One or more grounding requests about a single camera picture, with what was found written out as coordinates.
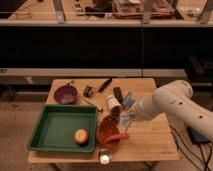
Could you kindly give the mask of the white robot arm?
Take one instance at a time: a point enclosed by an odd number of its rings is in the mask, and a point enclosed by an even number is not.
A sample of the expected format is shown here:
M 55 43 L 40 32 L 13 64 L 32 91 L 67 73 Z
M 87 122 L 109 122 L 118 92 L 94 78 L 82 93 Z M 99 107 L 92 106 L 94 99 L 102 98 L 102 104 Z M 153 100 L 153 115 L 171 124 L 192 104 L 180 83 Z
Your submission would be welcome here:
M 213 112 L 193 102 L 192 96 L 192 86 L 184 80 L 176 80 L 139 98 L 129 113 L 145 121 L 161 113 L 173 115 L 213 142 Z

